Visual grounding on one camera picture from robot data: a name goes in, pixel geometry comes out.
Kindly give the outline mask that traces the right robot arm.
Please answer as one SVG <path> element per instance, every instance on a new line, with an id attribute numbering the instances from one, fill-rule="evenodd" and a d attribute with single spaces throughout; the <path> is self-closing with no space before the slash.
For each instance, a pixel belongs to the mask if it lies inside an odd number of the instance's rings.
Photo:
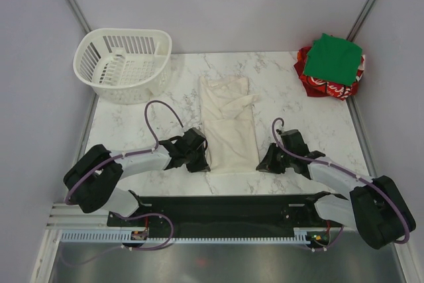
<path id="1" fill-rule="evenodd" d="M 345 168 L 318 150 L 309 150 L 297 129 L 277 130 L 257 171 L 283 174 L 288 168 L 308 180 L 334 190 L 313 196 L 303 209 L 313 226 L 335 221 L 358 232 L 373 249 L 390 243 L 404 244 L 416 228 L 403 196 L 388 176 L 372 178 Z"/>

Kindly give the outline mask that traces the cream white t shirt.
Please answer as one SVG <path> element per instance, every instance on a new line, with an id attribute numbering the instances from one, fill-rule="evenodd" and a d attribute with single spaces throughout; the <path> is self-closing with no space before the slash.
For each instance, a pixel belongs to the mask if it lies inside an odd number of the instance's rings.
<path id="1" fill-rule="evenodd" d="M 249 79 L 228 76 L 199 79 L 199 102 L 203 132 L 208 143 L 212 173 L 255 171 L 259 164 L 252 105 L 257 94 L 249 93 Z"/>

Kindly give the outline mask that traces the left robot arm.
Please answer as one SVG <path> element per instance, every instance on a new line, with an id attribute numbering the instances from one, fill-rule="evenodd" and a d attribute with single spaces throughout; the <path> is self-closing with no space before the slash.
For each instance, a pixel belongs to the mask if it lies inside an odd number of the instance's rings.
<path id="1" fill-rule="evenodd" d="M 185 166 L 188 172 L 208 172 L 207 139 L 196 128 L 182 136 L 160 141 L 149 149 L 130 152 L 107 150 L 97 144 L 89 149 L 64 176 L 68 189 L 65 202 L 77 205 L 84 213 L 99 209 L 122 217 L 130 225 L 140 225 L 145 209 L 132 191 L 117 187 L 119 181 L 150 171 Z"/>

